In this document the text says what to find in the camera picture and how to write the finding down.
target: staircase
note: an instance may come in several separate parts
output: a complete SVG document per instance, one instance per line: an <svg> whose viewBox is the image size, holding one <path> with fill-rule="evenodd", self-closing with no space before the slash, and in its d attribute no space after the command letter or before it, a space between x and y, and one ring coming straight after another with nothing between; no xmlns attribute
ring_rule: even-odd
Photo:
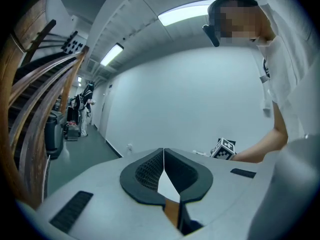
<svg viewBox="0 0 320 240"><path fill-rule="evenodd" d="M49 63L55 59L61 58L63 56L67 55L67 53L65 52L59 52L59 53L55 53L55 54L51 54L48 55L46 57L42 57L40 59L34 60L32 62L29 62L28 64L19 67L15 73L14 76L14 80L13 80L13 84L15 84L17 81L19 81L20 79L22 79L24 76L26 76L27 74L29 74L30 72L32 72L33 70L39 68L40 66L43 66L46 63ZM12 125L15 122L15 119L17 118L18 114L20 113L20 111L22 110L23 106L26 104L26 102L32 97L32 95L35 93L35 91L44 83L46 82L53 74L55 74L56 72L58 72L60 69L62 69L64 66L66 66L67 64L69 64L70 62L76 60L75 57L62 62L61 64L55 66L54 68L50 69L48 72L44 73L43 75L41 75L36 81L32 82L27 89L25 89L23 91L23 93L15 100L15 102L12 104L12 106L9 108L8 110L8 129L9 132L12 128ZM20 161L20 153L22 150L22 145L23 145L23 141L28 129L28 126L35 114L35 112L37 111L39 105L41 104L42 100L44 99L44 97L47 95L47 93L50 91L50 89L54 86L54 84L63 76L64 74L62 74L46 91L45 93L41 96L41 98L37 101L37 103L35 104L35 106L33 107L31 113L29 114L26 122L24 123L22 132L19 136L17 145L16 145L16 149L14 152L14 162L15 165L17 167L17 169L19 169L19 161Z"/></svg>

